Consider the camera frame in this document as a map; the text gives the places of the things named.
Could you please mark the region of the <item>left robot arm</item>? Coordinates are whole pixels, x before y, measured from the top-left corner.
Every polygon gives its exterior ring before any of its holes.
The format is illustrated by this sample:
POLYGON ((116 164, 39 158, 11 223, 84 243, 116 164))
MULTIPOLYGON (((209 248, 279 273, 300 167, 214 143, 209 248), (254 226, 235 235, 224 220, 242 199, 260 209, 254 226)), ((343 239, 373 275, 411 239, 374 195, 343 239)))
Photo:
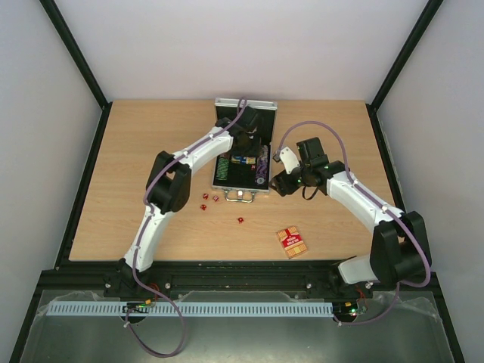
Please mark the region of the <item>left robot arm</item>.
POLYGON ((255 147, 252 135, 262 124, 260 110, 239 107, 233 119, 223 117, 193 144, 169 154, 158 153, 143 197, 144 216, 135 239, 124 255, 133 272, 147 271, 171 219, 184 208, 192 177, 209 161, 232 149, 247 152, 255 147))

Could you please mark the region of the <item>aluminium poker case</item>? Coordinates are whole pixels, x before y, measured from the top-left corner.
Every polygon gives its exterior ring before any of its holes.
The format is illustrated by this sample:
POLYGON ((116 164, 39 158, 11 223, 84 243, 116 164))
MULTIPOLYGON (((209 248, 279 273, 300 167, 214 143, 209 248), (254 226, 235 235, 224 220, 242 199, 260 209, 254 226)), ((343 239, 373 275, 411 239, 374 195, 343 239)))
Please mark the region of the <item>aluminium poker case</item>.
POLYGON ((212 187, 233 203, 252 203, 269 192, 272 139, 278 103, 275 101, 217 98, 216 119, 234 136, 230 150, 217 156, 212 187))

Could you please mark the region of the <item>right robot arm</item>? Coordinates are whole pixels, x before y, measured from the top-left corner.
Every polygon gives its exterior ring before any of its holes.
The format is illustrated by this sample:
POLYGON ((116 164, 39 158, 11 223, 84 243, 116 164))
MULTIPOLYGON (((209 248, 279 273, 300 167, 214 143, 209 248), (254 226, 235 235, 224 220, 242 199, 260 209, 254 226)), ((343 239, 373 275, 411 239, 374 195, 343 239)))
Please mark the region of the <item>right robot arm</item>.
POLYGON ((364 186, 348 166, 330 161, 318 138, 297 143, 297 150, 277 150, 274 160, 284 171, 269 185, 282 197, 314 188, 339 202, 372 233, 371 251, 339 263, 330 288, 346 296, 360 282, 403 283, 424 287, 430 281, 430 249, 424 220, 387 203, 364 186))

